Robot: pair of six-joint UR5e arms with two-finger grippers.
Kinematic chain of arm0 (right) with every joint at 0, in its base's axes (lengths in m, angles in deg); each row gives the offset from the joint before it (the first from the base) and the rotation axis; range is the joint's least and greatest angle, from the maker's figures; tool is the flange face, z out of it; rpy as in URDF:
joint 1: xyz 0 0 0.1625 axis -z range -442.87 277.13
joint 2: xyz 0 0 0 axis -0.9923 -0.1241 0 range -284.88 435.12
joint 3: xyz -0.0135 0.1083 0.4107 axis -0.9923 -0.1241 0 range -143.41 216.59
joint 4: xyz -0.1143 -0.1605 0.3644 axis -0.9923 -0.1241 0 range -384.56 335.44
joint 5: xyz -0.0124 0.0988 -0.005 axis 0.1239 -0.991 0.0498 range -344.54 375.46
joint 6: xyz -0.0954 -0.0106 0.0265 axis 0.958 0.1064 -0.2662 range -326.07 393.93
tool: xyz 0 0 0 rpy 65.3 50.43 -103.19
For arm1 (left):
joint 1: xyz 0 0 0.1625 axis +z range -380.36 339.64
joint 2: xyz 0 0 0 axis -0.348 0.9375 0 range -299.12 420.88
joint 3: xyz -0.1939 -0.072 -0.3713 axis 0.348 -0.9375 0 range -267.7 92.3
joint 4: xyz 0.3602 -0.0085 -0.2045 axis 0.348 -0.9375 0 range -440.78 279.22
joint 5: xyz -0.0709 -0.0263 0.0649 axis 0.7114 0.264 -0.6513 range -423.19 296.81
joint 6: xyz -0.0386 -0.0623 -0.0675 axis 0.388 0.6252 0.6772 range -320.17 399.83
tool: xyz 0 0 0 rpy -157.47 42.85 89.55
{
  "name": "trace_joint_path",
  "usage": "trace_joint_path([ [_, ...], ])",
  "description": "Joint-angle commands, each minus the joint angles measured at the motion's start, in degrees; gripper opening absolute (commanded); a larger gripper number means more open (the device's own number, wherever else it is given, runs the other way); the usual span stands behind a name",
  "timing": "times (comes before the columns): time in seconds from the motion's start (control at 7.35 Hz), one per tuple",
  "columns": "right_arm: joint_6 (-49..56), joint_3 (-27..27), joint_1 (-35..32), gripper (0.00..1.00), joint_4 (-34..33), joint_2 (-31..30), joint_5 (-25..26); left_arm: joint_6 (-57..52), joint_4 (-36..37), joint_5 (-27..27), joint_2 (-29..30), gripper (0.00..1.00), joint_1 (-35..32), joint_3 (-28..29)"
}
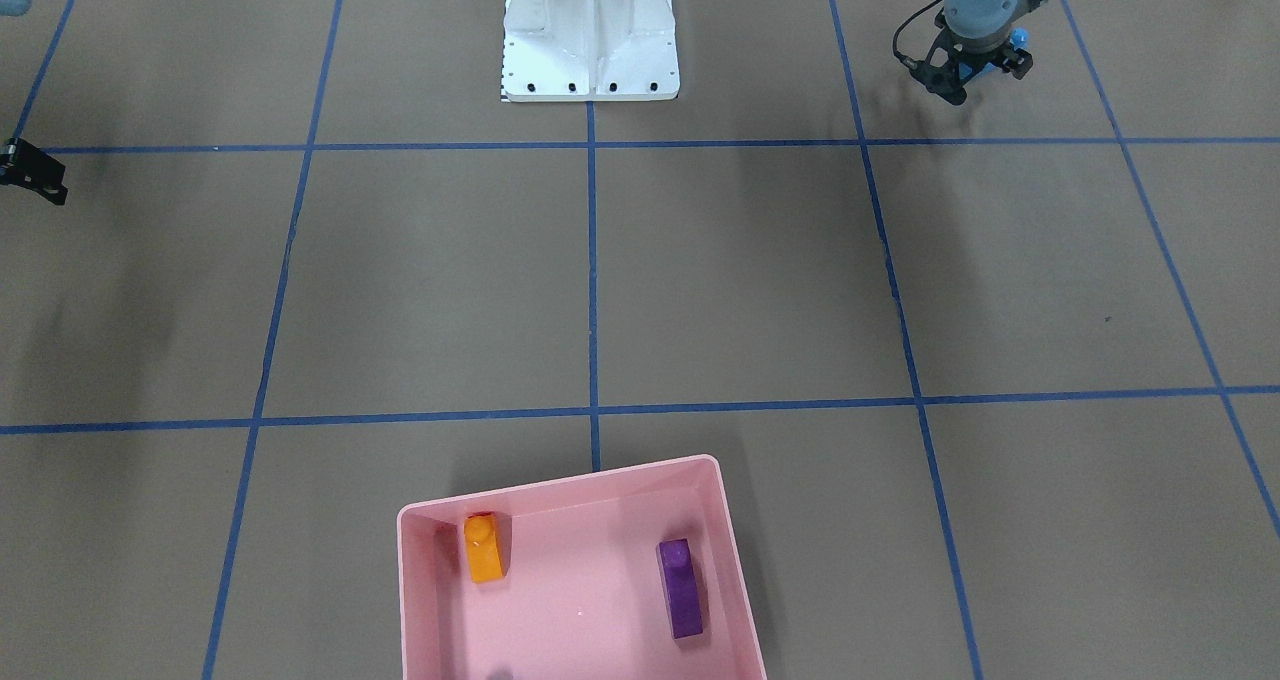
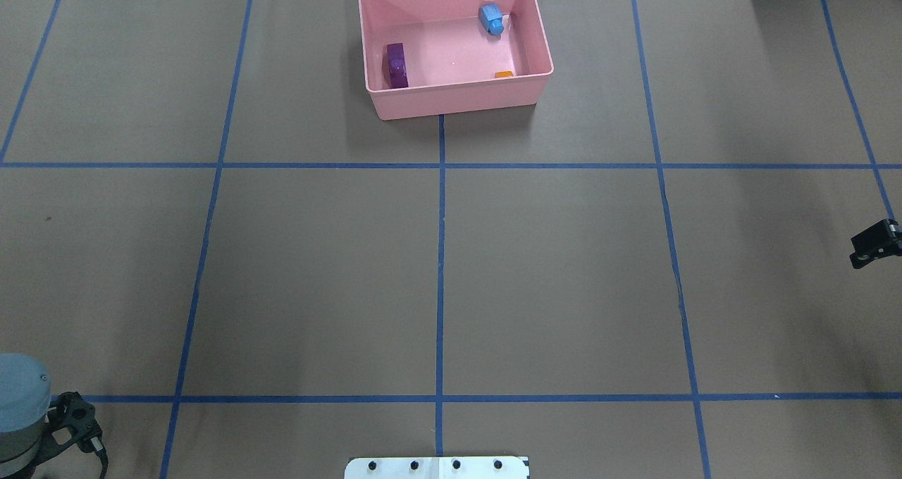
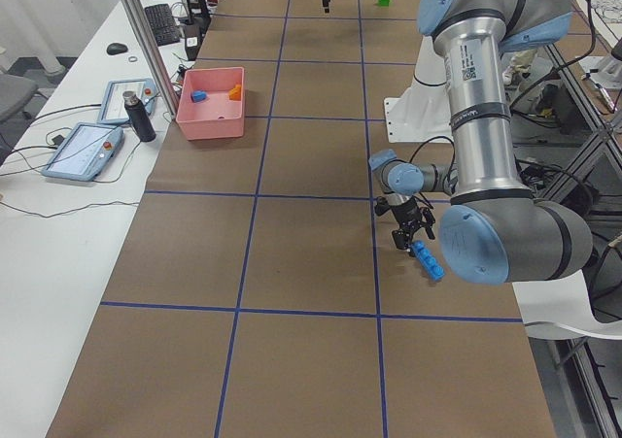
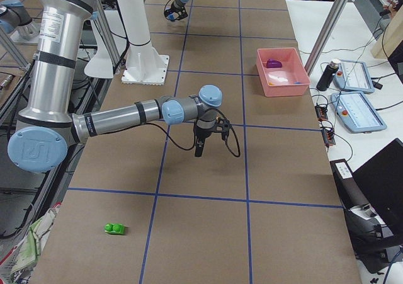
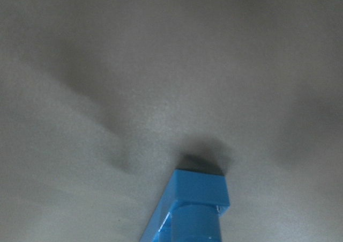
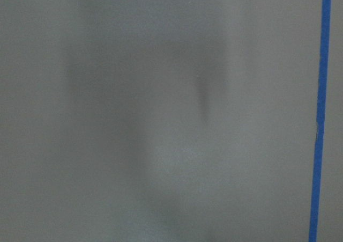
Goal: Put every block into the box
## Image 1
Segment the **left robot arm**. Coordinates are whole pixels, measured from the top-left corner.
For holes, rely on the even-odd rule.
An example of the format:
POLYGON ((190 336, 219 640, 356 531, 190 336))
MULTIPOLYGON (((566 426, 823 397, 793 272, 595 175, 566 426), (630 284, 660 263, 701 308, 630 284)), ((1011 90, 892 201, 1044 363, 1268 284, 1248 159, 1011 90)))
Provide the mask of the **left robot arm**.
POLYGON ((966 87, 986 70, 1023 79, 1034 58, 1019 35, 1018 20, 1050 0, 936 0, 895 29, 892 54, 910 78, 952 106, 968 100, 966 87), (899 47, 902 29, 931 15, 938 35, 923 58, 899 47))

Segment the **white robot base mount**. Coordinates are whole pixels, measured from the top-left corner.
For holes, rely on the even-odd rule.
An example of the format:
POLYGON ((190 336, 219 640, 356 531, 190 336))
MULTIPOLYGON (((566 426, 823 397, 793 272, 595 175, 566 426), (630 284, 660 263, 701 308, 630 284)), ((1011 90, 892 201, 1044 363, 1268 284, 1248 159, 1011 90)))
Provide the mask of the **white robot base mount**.
POLYGON ((673 0, 504 0, 504 102, 678 97, 673 0))

